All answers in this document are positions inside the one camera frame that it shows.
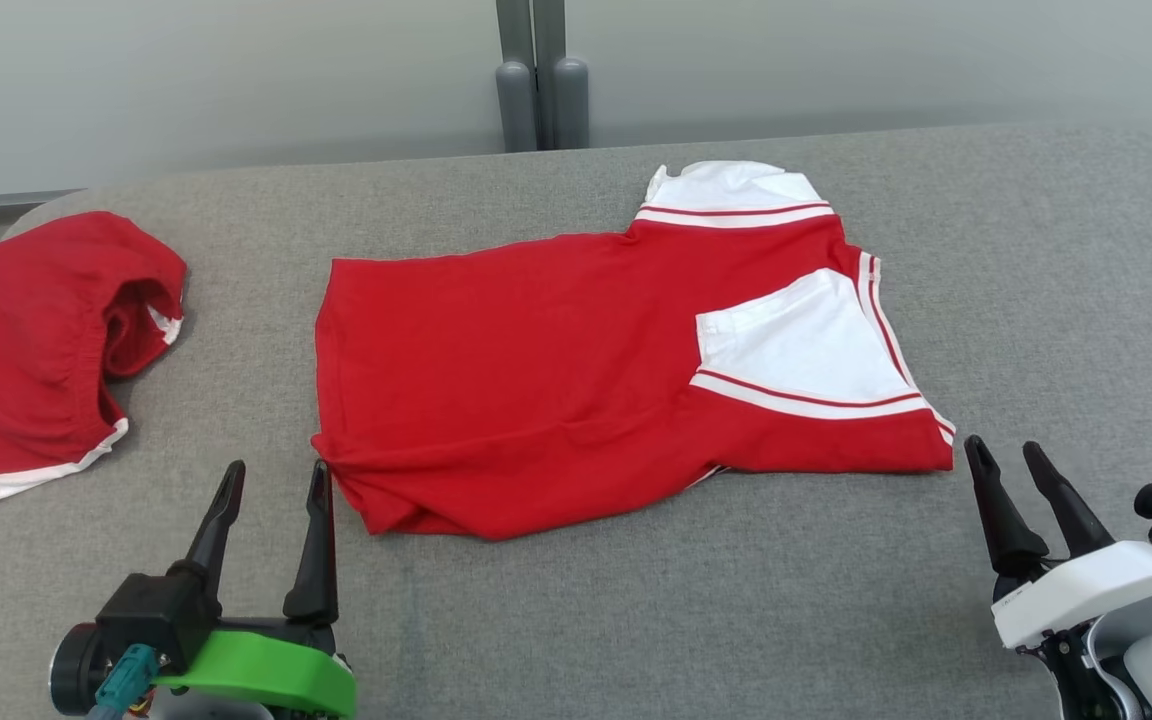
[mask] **garment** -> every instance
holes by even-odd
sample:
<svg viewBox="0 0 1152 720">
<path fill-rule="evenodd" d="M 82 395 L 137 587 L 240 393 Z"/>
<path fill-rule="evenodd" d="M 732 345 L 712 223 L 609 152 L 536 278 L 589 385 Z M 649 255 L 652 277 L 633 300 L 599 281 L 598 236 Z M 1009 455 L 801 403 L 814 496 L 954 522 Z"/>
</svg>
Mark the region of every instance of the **garment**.
<svg viewBox="0 0 1152 720">
<path fill-rule="evenodd" d="M 76 473 L 127 433 L 105 378 L 177 336 L 185 264 L 111 213 L 0 242 L 0 498 Z"/>
<path fill-rule="evenodd" d="M 878 278 L 805 177 L 759 162 L 660 168 L 623 234 L 336 259 L 312 442 L 370 532 L 493 539 L 719 468 L 952 468 Z"/>
</svg>

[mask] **white trim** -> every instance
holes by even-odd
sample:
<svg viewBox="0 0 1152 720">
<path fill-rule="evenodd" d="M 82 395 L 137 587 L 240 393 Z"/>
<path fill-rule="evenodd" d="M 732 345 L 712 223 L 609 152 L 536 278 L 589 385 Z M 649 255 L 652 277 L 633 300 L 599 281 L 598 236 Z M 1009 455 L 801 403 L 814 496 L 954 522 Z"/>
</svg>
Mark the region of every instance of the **white trim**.
<svg viewBox="0 0 1152 720">
<path fill-rule="evenodd" d="M 771 225 L 796 223 L 799 220 L 833 215 L 835 211 L 827 205 L 814 209 L 790 209 L 782 213 L 732 214 L 732 215 L 692 215 L 681 213 L 664 213 L 659 210 L 639 210 L 635 220 L 652 220 L 653 223 L 691 225 L 696 228 L 765 228 Z"/>
<path fill-rule="evenodd" d="M 861 250 L 861 267 L 859 274 L 856 275 L 858 281 L 856 281 L 856 296 L 861 301 L 861 311 L 864 311 L 865 318 L 869 319 L 869 324 L 873 325 L 874 332 L 878 333 L 878 340 L 882 341 L 882 346 L 886 347 L 887 342 L 890 341 L 892 354 L 896 356 L 896 370 L 901 373 L 902 378 L 905 378 L 905 382 L 909 382 L 909 387 L 918 389 L 918 384 L 914 382 L 914 374 L 909 372 L 909 365 L 905 364 L 905 355 L 900 350 L 900 341 L 896 339 L 896 331 L 893 331 L 890 323 L 887 323 L 887 314 L 882 313 L 882 302 L 878 300 L 879 288 L 882 287 L 882 260 L 874 258 L 873 255 Z M 873 298 L 870 300 L 870 288 L 873 288 Z M 932 415 L 935 416 L 937 423 L 945 425 L 950 430 L 949 437 L 946 438 L 946 442 L 954 445 L 954 434 L 957 429 L 954 427 L 954 423 L 947 420 L 945 415 L 938 414 L 937 408 L 931 407 Z"/>
<path fill-rule="evenodd" d="M 820 195 L 801 173 L 749 160 L 692 162 L 669 176 L 660 165 L 647 183 L 645 203 L 680 210 L 786 209 L 819 202 Z"/>
<path fill-rule="evenodd" d="M 874 328 L 878 340 L 882 340 L 882 325 L 878 324 L 878 314 L 874 314 L 874 304 L 869 300 L 869 283 L 873 282 L 872 275 L 869 274 L 869 268 L 873 259 L 873 255 L 861 250 L 861 264 L 858 272 L 856 272 L 856 300 L 861 301 L 861 312 L 865 314 L 870 327 Z M 886 350 L 886 348 L 887 342 L 882 341 L 882 349 Z"/>
<path fill-rule="evenodd" d="M 184 318 L 166 318 L 152 305 L 145 305 L 145 309 L 150 311 L 150 319 L 154 320 L 157 328 L 162 331 L 162 341 L 168 344 L 175 342 L 175 338 L 180 334 L 180 320 Z"/>
<path fill-rule="evenodd" d="M 708 470 L 708 472 L 707 472 L 707 473 L 705 473 L 705 475 L 700 475 L 700 477 L 699 477 L 699 478 L 696 478 L 696 479 L 695 479 L 695 480 L 694 480 L 694 482 L 692 482 L 692 483 L 690 484 L 690 486 L 687 486 L 687 487 L 684 487 L 684 488 L 694 488 L 694 487 L 696 487 L 696 486 L 699 486 L 699 484 L 700 484 L 702 482 L 704 482 L 704 480 L 707 480 L 708 478 L 713 478 L 713 477 L 714 477 L 714 475 L 718 475 L 718 473 L 721 473 L 721 472 L 722 472 L 723 470 L 726 470 L 726 469 L 727 469 L 727 468 L 723 468 L 723 465 L 713 465 L 713 468 L 710 468 L 710 470 Z"/>
<path fill-rule="evenodd" d="M 725 381 L 723 378 L 699 373 L 691 378 L 690 384 L 695 387 L 715 392 L 718 395 L 732 397 L 732 400 L 749 402 L 750 406 L 765 407 L 765 409 L 774 410 L 778 414 L 797 415 L 801 418 L 816 418 L 819 420 L 882 418 L 886 415 L 912 414 L 915 410 L 925 410 L 931 407 L 927 404 L 927 401 L 923 400 L 923 396 L 907 397 L 905 400 L 886 402 L 886 404 L 881 406 L 823 406 L 819 402 L 808 400 L 768 395 L 768 393 L 741 386 L 741 384 Z"/>
<path fill-rule="evenodd" d="M 127 418 L 120 418 L 114 420 L 114 432 L 109 433 L 92 448 L 88 455 L 83 455 L 82 460 L 77 462 L 63 462 L 60 465 L 51 465 L 50 468 L 37 468 L 33 470 L 18 470 L 16 473 L 0 473 L 0 500 L 5 497 L 13 497 L 15 493 L 26 491 L 31 487 L 41 486 L 43 483 L 47 480 L 54 480 L 55 478 L 63 478 L 66 475 L 76 473 L 78 470 L 86 469 L 92 462 L 96 462 L 97 457 L 105 455 L 106 452 L 113 450 L 114 442 L 118 442 L 119 438 L 127 434 L 128 420 Z"/>
<path fill-rule="evenodd" d="M 753 381 L 753 379 L 741 378 L 734 376 L 730 372 L 723 372 L 722 369 L 718 367 L 708 367 L 707 365 L 700 365 L 700 367 L 696 369 L 696 373 L 702 376 L 705 374 L 717 376 L 717 378 L 721 379 L 721 381 L 728 381 L 735 384 L 749 384 L 749 386 L 753 386 L 753 388 L 751 389 L 765 391 L 768 393 L 768 395 L 776 395 L 778 393 L 778 391 L 761 386 L 761 384 Z M 896 397 L 914 395 L 914 393 L 918 393 L 918 388 L 904 387 L 897 392 L 893 392 L 892 395 L 881 395 L 876 397 L 832 397 L 828 395 L 820 395 L 820 393 L 818 392 L 805 392 L 803 389 L 788 391 L 783 393 L 783 395 L 793 395 L 794 397 L 791 397 L 791 400 L 798 397 L 799 400 L 806 402 L 814 401 L 819 406 L 880 406 L 882 404 L 882 402 L 890 402 L 892 400 L 896 400 Z"/>
</svg>

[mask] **gray fabric surface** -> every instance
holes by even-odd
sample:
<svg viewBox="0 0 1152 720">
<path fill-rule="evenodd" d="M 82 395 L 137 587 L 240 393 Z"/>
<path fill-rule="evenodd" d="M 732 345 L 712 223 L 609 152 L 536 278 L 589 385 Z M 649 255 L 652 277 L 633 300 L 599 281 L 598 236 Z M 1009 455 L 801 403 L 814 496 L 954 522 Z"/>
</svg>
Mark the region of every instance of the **gray fabric surface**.
<svg viewBox="0 0 1152 720">
<path fill-rule="evenodd" d="M 182 553 L 225 462 L 248 464 L 228 614 L 291 583 L 316 429 L 312 323 L 334 255 L 463 252 L 621 232 L 658 164 L 806 173 L 884 259 L 884 309 L 961 434 L 987 438 L 1038 532 L 1044 442 L 1119 537 L 1152 480 L 1152 131 L 927 129 L 198 174 L 83 192 L 191 265 L 184 331 L 115 388 L 132 432 L 0 502 L 0 717 L 52 717 L 65 630 Z M 361 717 L 1053 717 L 1003 651 L 965 464 L 932 477 L 719 475 L 621 518 L 488 544 L 366 537 L 338 501 Z"/>
</svg>

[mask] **gray wall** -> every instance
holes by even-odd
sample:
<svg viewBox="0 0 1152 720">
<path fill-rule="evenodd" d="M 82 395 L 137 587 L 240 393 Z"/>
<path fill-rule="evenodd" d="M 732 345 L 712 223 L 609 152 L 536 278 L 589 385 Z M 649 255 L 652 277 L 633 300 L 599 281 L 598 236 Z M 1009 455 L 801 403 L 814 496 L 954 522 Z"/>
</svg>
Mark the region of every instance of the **gray wall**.
<svg viewBox="0 0 1152 720">
<path fill-rule="evenodd" d="M 571 0 L 596 145 L 1152 119 L 1152 1 Z"/>
<path fill-rule="evenodd" d="M 502 149 L 488 0 L 0 0 L 0 195 Z"/>
<path fill-rule="evenodd" d="M 570 0 L 596 145 L 1152 118 L 1140 0 Z M 0 195 L 502 149 L 490 0 L 0 0 Z"/>
</svg>

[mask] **green bracket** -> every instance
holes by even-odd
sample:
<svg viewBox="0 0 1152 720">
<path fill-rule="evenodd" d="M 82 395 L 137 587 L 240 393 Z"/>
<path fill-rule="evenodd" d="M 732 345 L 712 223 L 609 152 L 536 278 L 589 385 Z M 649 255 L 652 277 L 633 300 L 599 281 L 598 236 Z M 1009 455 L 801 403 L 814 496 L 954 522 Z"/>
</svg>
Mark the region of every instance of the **green bracket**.
<svg viewBox="0 0 1152 720">
<path fill-rule="evenodd" d="M 238 630 L 214 630 L 187 674 L 154 684 L 344 719 L 355 715 L 357 694 L 353 674 L 328 653 Z"/>
</svg>

